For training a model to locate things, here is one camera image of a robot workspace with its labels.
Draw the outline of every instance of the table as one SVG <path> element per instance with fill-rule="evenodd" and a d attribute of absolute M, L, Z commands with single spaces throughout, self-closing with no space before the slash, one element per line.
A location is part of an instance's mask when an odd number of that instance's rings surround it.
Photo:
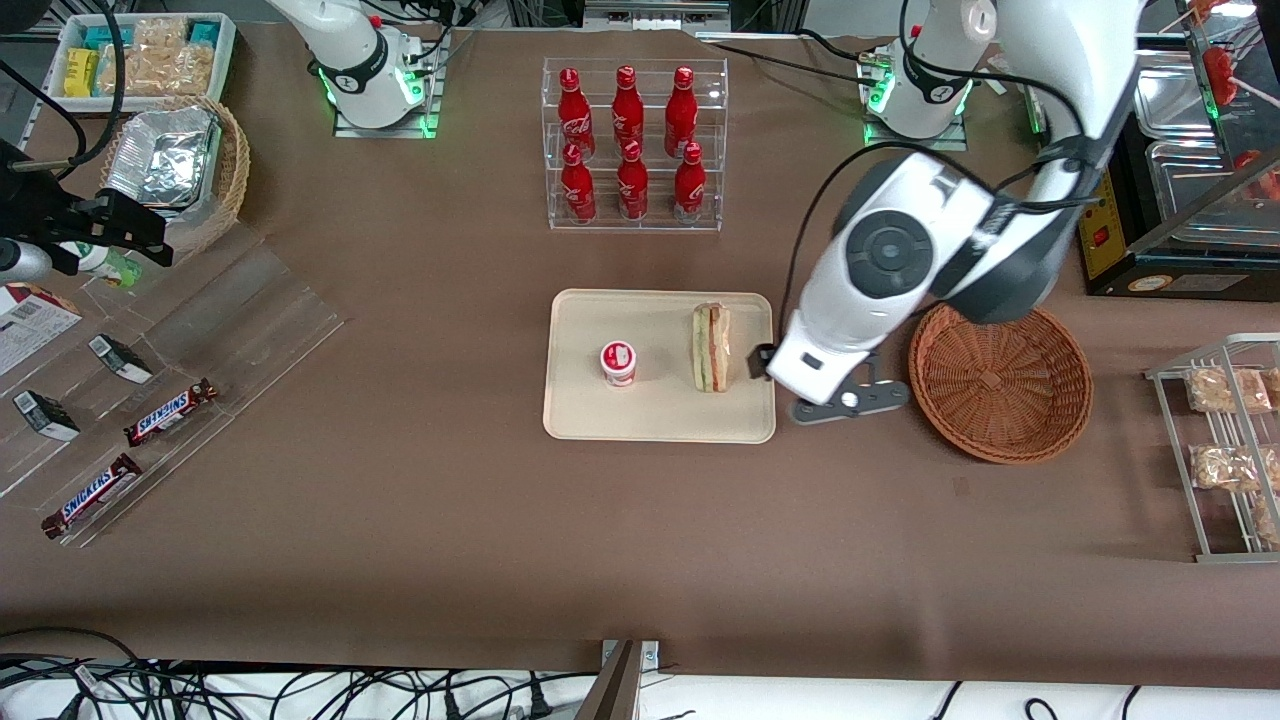
<path fill-rule="evenodd" d="M 242 42 L 225 97 L 253 147 L 242 217 L 347 324 L 88 550 L 0 503 L 0 625 L 92 626 L 146 657 L 586 669 L 600 638 L 630 635 L 687 673 L 1280 687 L 1280 569 L 1190 562 L 1139 375 L 1274 331 L 1275 307 L 1087 297 L 1073 254 L 1047 307 L 1097 400 L 1044 465 L 975 461 L 914 406 L 783 420 L 754 447 L 554 441 L 556 293 L 777 306 L 812 192 L 861 143 L 854 88 L 730 56 L 723 232 L 623 241 L 547 228 L 541 58 L 714 47 L 485 32 L 449 65 L 439 137 L 416 142 L 333 140 L 297 33 L 248 26 Z M 796 40 L 751 46 L 838 67 Z M 1016 95 L 975 90 L 969 113 L 980 176 L 1030 160 Z M 28 149 L 54 158 L 69 138 L 44 113 Z M 803 272 L 858 174 L 819 208 Z M 896 377 L 908 338 L 884 346 Z"/>

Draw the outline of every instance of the clear acrylic shelf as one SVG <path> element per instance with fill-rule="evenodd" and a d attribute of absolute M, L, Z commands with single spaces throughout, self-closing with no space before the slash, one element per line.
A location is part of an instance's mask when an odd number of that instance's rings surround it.
<path fill-rule="evenodd" d="M 122 452 L 143 470 L 58 538 L 76 547 L 106 530 L 342 325 L 244 224 L 173 268 L 146 266 L 132 288 L 91 281 L 59 295 L 82 319 L 0 375 L 0 502 L 29 510 L 31 532 L 40 533 L 42 519 Z M 88 348 L 99 333 L 129 346 L 152 378 L 134 384 L 109 370 Z M 216 400 L 128 447 L 124 428 L 201 378 L 218 389 Z M 13 406 L 27 389 L 59 401 L 79 436 L 64 443 L 32 430 Z"/>
<path fill-rule="evenodd" d="M 613 94 L 617 90 L 618 67 L 636 69 L 636 90 L 644 101 L 645 140 L 644 164 L 649 168 L 649 213 L 640 220 L 628 220 L 618 208 L 618 165 L 622 161 L 613 140 Z M 667 99 L 671 96 L 676 68 L 694 70 L 694 96 L 698 99 L 695 140 L 703 146 L 703 168 L 707 170 L 703 211 L 691 224 L 675 218 L 675 177 L 680 160 L 663 150 Z M 595 132 L 595 155 L 588 160 L 595 183 L 596 217 L 577 224 L 564 202 L 559 174 L 563 169 L 561 151 L 559 72 L 577 69 L 582 94 L 591 105 L 591 127 Z M 635 60 L 600 58 L 547 58 L 543 63 L 543 158 L 547 165 L 547 218 L 552 228 L 585 231 L 682 231 L 718 232 L 724 208 L 724 154 L 728 129 L 728 61 L 727 60 Z"/>

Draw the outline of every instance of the metal tray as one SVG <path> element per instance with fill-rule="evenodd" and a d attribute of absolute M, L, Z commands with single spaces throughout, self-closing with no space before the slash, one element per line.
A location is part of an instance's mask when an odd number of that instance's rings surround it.
<path fill-rule="evenodd" d="M 1147 149 L 1147 165 L 1162 219 L 1171 218 L 1230 174 L 1212 142 L 1153 142 Z M 1275 249 L 1280 243 L 1280 227 L 1270 224 L 1268 217 L 1256 202 L 1220 202 L 1212 211 L 1188 220 L 1178 229 L 1176 238 Z"/>
<path fill-rule="evenodd" d="M 1213 137 L 1190 53 L 1138 50 L 1134 114 L 1143 135 L 1152 140 Z"/>

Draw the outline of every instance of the plastic bottle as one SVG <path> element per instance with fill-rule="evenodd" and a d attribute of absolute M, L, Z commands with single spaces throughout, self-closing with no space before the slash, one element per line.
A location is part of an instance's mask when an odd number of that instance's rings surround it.
<path fill-rule="evenodd" d="M 582 160 L 590 160 L 595 155 L 595 136 L 591 133 L 591 104 L 582 95 L 577 70 L 564 68 L 561 70 L 561 101 L 559 101 L 561 128 L 564 133 L 564 142 L 576 145 L 582 151 Z"/>
<path fill-rule="evenodd" d="M 649 211 L 649 168 L 640 159 L 640 143 L 635 140 L 622 147 L 618 165 L 618 210 L 628 220 L 639 220 Z"/>
<path fill-rule="evenodd" d="M 101 278 L 111 287 L 133 287 L 142 277 L 142 265 L 110 247 L 87 242 L 60 242 L 63 250 L 79 258 L 79 272 Z"/>
<path fill-rule="evenodd" d="M 703 169 L 703 146 L 685 145 L 685 160 L 676 168 L 676 220 L 682 225 L 698 222 L 703 210 L 703 187 L 707 170 Z"/>
<path fill-rule="evenodd" d="M 636 90 L 636 70 L 631 65 L 618 68 L 618 90 L 613 95 L 613 137 L 625 149 L 636 141 L 644 150 L 644 101 Z"/>
<path fill-rule="evenodd" d="M 663 146 L 667 155 L 680 158 L 685 145 L 694 140 L 698 129 L 698 99 L 694 97 L 694 70 L 686 65 L 676 68 L 676 87 L 667 100 L 667 136 Z"/>
<path fill-rule="evenodd" d="M 564 169 L 561 170 L 561 184 L 564 186 L 564 201 L 568 204 L 570 220 L 585 225 L 595 219 L 595 186 L 591 170 L 582 164 L 582 150 L 577 145 L 564 146 Z"/>

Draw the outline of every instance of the yellow package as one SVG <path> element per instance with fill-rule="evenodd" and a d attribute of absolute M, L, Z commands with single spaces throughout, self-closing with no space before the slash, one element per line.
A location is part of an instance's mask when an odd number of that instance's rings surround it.
<path fill-rule="evenodd" d="M 88 97 L 97 72 L 97 53 L 84 47 L 72 47 L 67 51 L 67 77 L 63 78 L 63 95 L 67 97 Z"/>

